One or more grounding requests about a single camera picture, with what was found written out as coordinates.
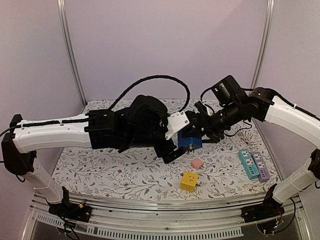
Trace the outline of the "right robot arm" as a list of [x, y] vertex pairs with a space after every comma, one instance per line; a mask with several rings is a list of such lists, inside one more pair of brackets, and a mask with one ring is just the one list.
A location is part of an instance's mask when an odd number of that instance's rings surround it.
[[223, 132], [244, 120], [256, 119], [280, 126], [315, 146], [309, 160], [281, 183], [274, 184], [266, 193], [258, 213], [269, 218], [290, 197], [308, 188], [320, 179], [320, 119], [314, 114], [295, 106], [277, 91], [257, 87], [250, 93], [246, 89], [212, 87], [221, 109], [208, 114], [205, 105], [195, 103], [199, 114], [197, 123], [209, 138], [222, 138]]

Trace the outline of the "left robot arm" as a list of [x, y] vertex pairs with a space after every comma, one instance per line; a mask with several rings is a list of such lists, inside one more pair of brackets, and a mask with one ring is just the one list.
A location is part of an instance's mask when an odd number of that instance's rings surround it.
[[78, 147], [124, 152], [152, 147], [159, 158], [170, 163], [184, 153], [172, 137], [196, 118], [196, 113], [185, 107], [169, 113], [159, 99], [142, 94], [120, 110], [112, 104], [106, 109], [46, 121], [28, 121], [16, 114], [1, 133], [3, 163], [10, 173], [30, 182], [52, 209], [70, 217], [75, 210], [69, 192], [43, 169], [38, 150]]

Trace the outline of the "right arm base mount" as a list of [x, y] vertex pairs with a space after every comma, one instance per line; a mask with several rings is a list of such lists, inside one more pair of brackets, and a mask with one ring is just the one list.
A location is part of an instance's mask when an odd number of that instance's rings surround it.
[[259, 204], [244, 206], [241, 208], [241, 217], [245, 223], [256, 222], [272, 217], [276, 217], [285, 213], [282, 203], [274, 200], [263, 201]]

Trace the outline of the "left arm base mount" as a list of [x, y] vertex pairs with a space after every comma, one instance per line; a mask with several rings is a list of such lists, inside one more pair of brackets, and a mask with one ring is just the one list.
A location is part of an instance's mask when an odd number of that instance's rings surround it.
[[80, 221], [88, 223], [93, 208], [87, 205], [84, 201], [81, 203], [72, 203], [72, 202], [61, 202], [57, 204], [47, 202], [49, 206], [49, 213], [56, 215], [63, 219], [71, 219], [75, 221]]

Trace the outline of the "blue cube socket adapter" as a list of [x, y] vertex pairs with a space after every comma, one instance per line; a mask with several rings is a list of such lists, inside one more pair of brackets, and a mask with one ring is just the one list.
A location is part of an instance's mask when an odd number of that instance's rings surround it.
[[195, 128], [182, 129], [177, 134], [178, 149], [194, 151], [203, 147], [202, 136]]

